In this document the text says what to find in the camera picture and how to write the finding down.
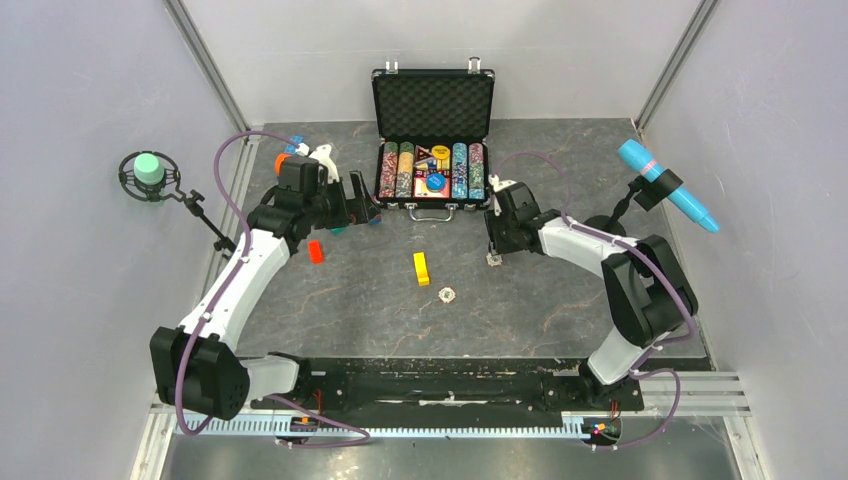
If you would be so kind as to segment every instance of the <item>blue poker chip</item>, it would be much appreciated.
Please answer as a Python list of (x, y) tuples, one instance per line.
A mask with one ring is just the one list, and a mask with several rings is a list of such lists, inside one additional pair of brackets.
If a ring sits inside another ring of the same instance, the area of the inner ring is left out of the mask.
[(441, 173), (431, 173), (427, 175), (427, 190), (431, 192), (439, 192), (445, 185), (447, 184), (447, 180), (445, 180), (445, 176)]

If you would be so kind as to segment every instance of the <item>blue marker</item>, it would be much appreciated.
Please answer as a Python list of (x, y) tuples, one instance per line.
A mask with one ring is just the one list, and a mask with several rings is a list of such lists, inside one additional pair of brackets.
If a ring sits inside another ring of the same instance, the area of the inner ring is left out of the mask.
[[(651, 152), (635, 140), (624, 142), (624, 145), (618, 149), (618, 156), (624, 160), (627, 166), (645, 177), (645, 180), (649, 182), (656, 180), (665, 171), (665, 168), (654, 159)], [(707, 207), (693, 197), (683, 185), (671, 192), (668, 199), (677, 205), (677, 208), (693, 222), (704, 227), (704, 230), (713, 233), (719, 231), (718, 223), (710, 216)]]

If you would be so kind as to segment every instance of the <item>case handle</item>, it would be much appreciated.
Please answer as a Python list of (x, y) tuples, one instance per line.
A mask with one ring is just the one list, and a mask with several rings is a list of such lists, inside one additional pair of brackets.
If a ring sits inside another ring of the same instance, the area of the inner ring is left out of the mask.
[(468, 73), (480, 73), (480, 57), (469, 57)]
[(409, 211), (409, 218), (411, 218), (413, 222), (450, 222), (451, 220), (453, 220), (453, 212), (456, 211), (456, 206), (455, 205), (448, 205), (448, 217), (447, 218), (416, 217), (415, 216), (415, 205), (407, 205), (406, 209)]

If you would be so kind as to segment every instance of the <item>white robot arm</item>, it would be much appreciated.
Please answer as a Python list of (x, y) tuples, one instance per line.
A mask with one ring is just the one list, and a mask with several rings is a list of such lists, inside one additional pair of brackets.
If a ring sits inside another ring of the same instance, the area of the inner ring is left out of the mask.
[[(250, 400), (289, 393), (296, 387), (305, 361), (283, 354), (239, 360), (235, 351), (244, 324), (268, 282), (313, 228), (339, 228), (379, 219), (379, 205), (368, 194), (359, 172), (350, 173), (354, 198), (346, 198), (330, 152), (329, 145), (322, 145), (308, 158), (286, 159), (278, 185), (247, 217), (252, 235), (250, 251), (244, 251), (246, 238), (242, 234), (227, 266), (197, 307), (178, 328), (160, 327), (153, 335), (151, 358), (157, 391), (164, 403), (175, 401), (176, 376), (189, 338), (187, 332), (204, 321), (208, 305), (218, 294), (220, 298), (209, 312), (211, 318), (190, 352), (183, 389), (185, 407), (229, 420)], [(268, 205), (272, 198), (273, 205)], [(240, 262), (238, 274), (219, 293)]]
[[(625, 248), (586, 233), (591, 227), (574, 228), (574, 220), (566, 217), (566, 221), (558, 210), (542, 213), (523, 183), (500, 181), (497, 176), (490, 177), (490, 183), (494, 209), (485, 218), (491, 254), (529, 250), (561, 258), (604, 280), (614, 328), (581, 364), (579, 374), (590, 397), (606, 395), (655, 341), (683, 324), (680, 312), (659, 282), (645, 286), (643, 277), (652, 274)], [(646, 254), (675, 287), (689, 313), (697, 312), (697, 299), (665, 239), (615, 238)]]

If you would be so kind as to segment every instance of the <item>black briefcase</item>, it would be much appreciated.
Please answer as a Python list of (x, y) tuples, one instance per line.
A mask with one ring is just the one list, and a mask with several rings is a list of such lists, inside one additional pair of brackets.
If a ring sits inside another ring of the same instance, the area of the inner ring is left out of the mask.
[[(415, 221), (449, 221), (456, 210), (489, 204), (486, 136), (495, 72), (480, 59), (467, 69), (398, 69), (371, 74), (380, 132), (374, 192), (384, 208), (409, 211)], [(419, 209), (446, 209), (421, 218)]]

